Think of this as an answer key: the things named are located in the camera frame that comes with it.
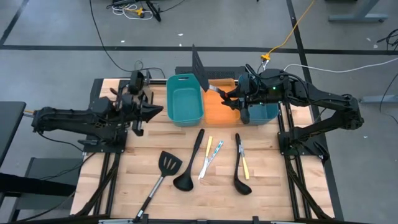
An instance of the black spoon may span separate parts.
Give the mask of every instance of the black spoon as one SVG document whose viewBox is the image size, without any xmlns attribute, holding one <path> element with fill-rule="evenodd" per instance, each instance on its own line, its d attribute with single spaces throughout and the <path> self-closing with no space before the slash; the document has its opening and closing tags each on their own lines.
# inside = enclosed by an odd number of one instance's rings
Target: black spoon
<svg viewBox="0 0 398 224">
<path fill-rule="evenodd" d="M 173 180 L 174 186 L 179 190 L 190 191 L 193 189 L 193 182 L 191 179 L 191 168 L 192 168 L 193 159 L 195 158 L 195 155 L 197 154 L 197 152 L 199 150 L 199 146 L 200 146 L 201 140 L 203 139 L 204 134 L 205 134 L 205 130 L 201 129 L 199 131 L 197 140 L 195 141 L 195 145 L 193 146 L 191 160 L 189 161 L 187 169 L 181 176 L 179 176 Z"/>
<path fill-rule="evenodd" d="M 241 145 L 241 137 L 238 133 L 235 134 L 236 140 L 236 165 L 235 165 L 235 174 L 234 174 L 234 186 L 235 189 L 243 195 L 249 195 L 251 193 L 251 188 L 246 184 L 242 183 L 238 178 L 238 167 L 239 167 L 239 160 L 241 159 L 241 153 L 239 152 L 239 147 Z"/>
</svg>

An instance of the concrete floor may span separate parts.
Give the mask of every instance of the concrete floor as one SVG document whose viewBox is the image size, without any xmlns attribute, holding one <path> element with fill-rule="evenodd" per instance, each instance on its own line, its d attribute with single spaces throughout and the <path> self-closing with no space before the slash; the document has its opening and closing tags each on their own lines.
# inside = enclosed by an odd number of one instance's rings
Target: concrete floor
<svg viewBox="0 0 398 224">
<path fill-rule="evenodd" d="M 0 1 L 0 32 L 18 10 L 20 1 Z M 179 0 L 159 1 L 162 8 Z M 293 0 L 295 13 L 301 15 L 310 0 Z M 93 10 L 105 45 L 120 46 L 197 46 L 207 47 L 273 47 L 290 32 L 289 12 L 285 1 L 261 0 L 186 0 L 173 11 L 165 12 L 163 21 L 132 21 L 106 10 L 107 0 L 93 0 Z M 355 10 L 357 4 L 317 1 L 299 25 L 305 49 L 373 50 L 377 39 L 396 29 L 398 2 L 381 1 L 374 12 L 389 13 L 384 23 L 333 24 L 327 15 Z M 30 0 L 10 33 L 6 45 L 74 45 L 100 44 L 90 16 L 88 1 Z M 292 37 L 285 48 L 297 48 Z M 384 50 L 377 44 L 376 50 Z M 136 60 L 145 67 L 160 67 L 169 77 L 176 66 L 190 66 L 190 52 L 110 52 L 125 69 L 133 69 Z M 255 52 L 200 52 L 205 66 L 240 66 L 259 64 Z M 381 55 L 314 55 L 307 54 L 310 66 L 345 70 L 394 58 Z M 300 63 L 298 54 L 273 54 L 270 68 L 284 68 Z M 360 98 L 382 95 L 393 76 L 398 62 L 382 67 L 351 73 L 311 71 L 314 85 L 337 94 L 351 93 Z M 290 73 L 302 77 L 294 67 Z M 81 108 L 88 104 L 94 78 L 126 77 L 102 51 L 0 50 L 0 100 L 20 100 L 27 109 L 43 106 Z M 153 71 L 153 76 L 160 74 Z M 398 81 L 389 94 L 398 92 Z M 395 105 L 383 105 L 383 110 L 398 117 Z M 380 114 L 378 105 L 361 105 L 365 119 L 355 131 L 336 130 L 326 135 L 333 170 L 347 221 L 395 223 L 398 204 L 398 124 Z M 322 118 L 331 115 L 326 110 Z M 76 142 L 83 136 L 64 131 L 46 135 Z M 31 157 L 81 157 L 69 146 L 49 142 L 32 133 L 30 120 L 24 118 L 11 145 L 1 172 L 23 175 Z M 0 210 L 0 222 L 6 221 L 12 200 Z"/>
</svg>

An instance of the white cable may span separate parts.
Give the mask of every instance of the white cable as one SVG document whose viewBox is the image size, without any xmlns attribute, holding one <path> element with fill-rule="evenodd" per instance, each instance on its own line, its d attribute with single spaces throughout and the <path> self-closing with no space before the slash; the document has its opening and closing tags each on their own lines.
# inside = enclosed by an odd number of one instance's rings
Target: white cable
<svg viewBox="0 0 398 224">
<path fill-rule="evenodd" d="M 114 6 L 112 6 L 112 13 L 117 15 L 117 16 L 124 15 L 128 19 L 137 19 L 137 20 L 149 20 L 149 19 L 152 19 L 154 17 L 154 15 L 153 15 L 153 13 L 151 11 L 144 11 L 143 12 L 143 13 L 146 13 L 146 12 L 150 13 L 150 15 L 151 15 L 150 18 L 129 17 L 126 14 L 126 11 L 127 11 L 126 9 L 136 10 L 136 9 L 138 9 L 138 7 L 135 4 L 128 4 L 126 7 L 120 7 L 120 6 L 119 7 L 114 7 Z"/>
<path fill-rule="evenodd" d="M 392 59 L 392 60 L 390 60 L 390 61 L 386 61 L 386 62 L 383 62 L 383 63 L 377 63 L 377 64 L 374 64 L 374 65 L 365 65 L 365 66 L 362 66 L 362 67 L 359 67 L 359 68 L 354 68 L 354 69 L 345 70 L 345 71 L 333 71 L 333 70 L 327 70 L 327 69 L 322 69 L 322 68 L 315 68 L 315 67 L 310 67 L 310 66 L 305 66 L 305 65 L 299 65 L 299 64 L 290 64 L 290 65 L 286 66 L 286 68 L 284 69 L 284 71 L 286 71 L 286 69 L 289 68 L 290 66 L 299 66 L 299 67 L 310 68 L 310 69 L 315 69 L 315 70 L 324 71 L 324 72 L 345 73 L 345 72 L 357 71 L 357 70 L 362 69 L 362 68 L 369 68 L 369 67 L 374 67 L 374 66 L 379 66 L 379 65 L 385 65 L 385 64 L 390 63 L 390 62 L 393 62 L 393 61 L 395 61 L 395 60 L 398 60 L 398 58 L 394 58 L 394 59 Z"/>
</svg>

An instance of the yellow cable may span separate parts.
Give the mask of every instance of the yellow cable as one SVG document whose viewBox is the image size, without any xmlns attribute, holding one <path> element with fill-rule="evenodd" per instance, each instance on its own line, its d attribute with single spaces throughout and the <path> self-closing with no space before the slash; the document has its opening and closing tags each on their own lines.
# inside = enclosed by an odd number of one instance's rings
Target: yellow cable
<svg viewBox="0 0 398 224">
<path fill-rule="evenodd" d="M 271 57 L 269 56 L 271 54 L 271 52 L 273 52 L 275 49 L 278 49 L 279 47 L 285 45 L 287 43 L 287 41 L 289 40 L 290 36 L 293 34 L 293 31 L 296 29 L 296 27 L 298 26 L 298 24 L 300 23 L 300 21 L 304 18 L 304 16 L 307 14 L 307 12 L 311 9 L 312 5 L 315 3 L 315 0 L 312 0 L 311 4 L 309 5 L 309 7 L 305 10 L 305 12 L 303 13 L 303 15 L 298 19 L 298 21 L 296 22 L 296 25 L 294 25 L 292 31 L 290 31 L 290 33 L 288 34 L 288 36 L 286 37 L 285 41 L 281 44 L 278 45 L 276 47 L 274 47 L 273 49 L 271 49 L 270 51 L 268 51 L 268 53 L 266 53 L 265 55 L 261 55 L 261 58 L 263 60 L 270 60 Z"/>
</svg>

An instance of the wooden table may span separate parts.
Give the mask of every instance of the wooden table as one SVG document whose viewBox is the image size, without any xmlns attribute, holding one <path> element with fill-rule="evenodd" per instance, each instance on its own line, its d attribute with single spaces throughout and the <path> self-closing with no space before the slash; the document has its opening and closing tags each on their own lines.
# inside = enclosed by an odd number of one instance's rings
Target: wooden table
<svg viewBox="0 0 398 224">
<path fill-rule="evenodd" d="M 117 89 L 118 83 L 118 79 L 105 79 L 100 96 L 114 98 L 109 88 Z M 293 220 L 284 157 L 279 153 L 277 142 L 277 119 L 262 126 L 209 126 L 202 121 L 199 126 L 180 128 L 174 126 L 167 117 L 165 85 L 151 85 L 151 89 L 154 92 L 154 104 L 165 108 L 143 125 L 142 137 L 137 137 L 129 130 L 126 150 L 119 165 L 111 212 L 113 218 L 135 217 L 159 178 L 160 152 L 167 151 L 180 158 L 183 164 L 178 174 L 166 177 L 156 192 L 145 211 L 149 218 L 252 220 L 253 216 L 258 216 L 260 220 Z M 312 123 L 308 108 L 292 106 L 292 114 L 296 126 Z M 172 182 L 186 169 L 200 128 L 205 129 L 205 136 L 192 167 L 194 189 L 191 192 L 182 192 Z M 249 180 L 245 180 L 243 169 L 239 168 L 239 178 L 252 188 L 252 194 L 247 196 L 238 194 L 233 186 L 235 133 L 240 134 L 244 143 L 251 175 Z M 220 140 L 224 144 L 209 166 L 206 176 L 198 180 L 208 136 L 213 136 L 210 153 Z M 79 211 L 96 190 L 103 157 L 103 153 L 97 153 L 81 169 L 71 214 Z M 302 156 L 302 166 L 308 191 L 325 213 L 333 216 L 321 160 L 315 156 Z M 296 191 L 303 217 L 302 199 L 297 188 Z M 106 205 L 106 195 L 107 190 L 104 193 L 101 213 Z"/>
</svg>

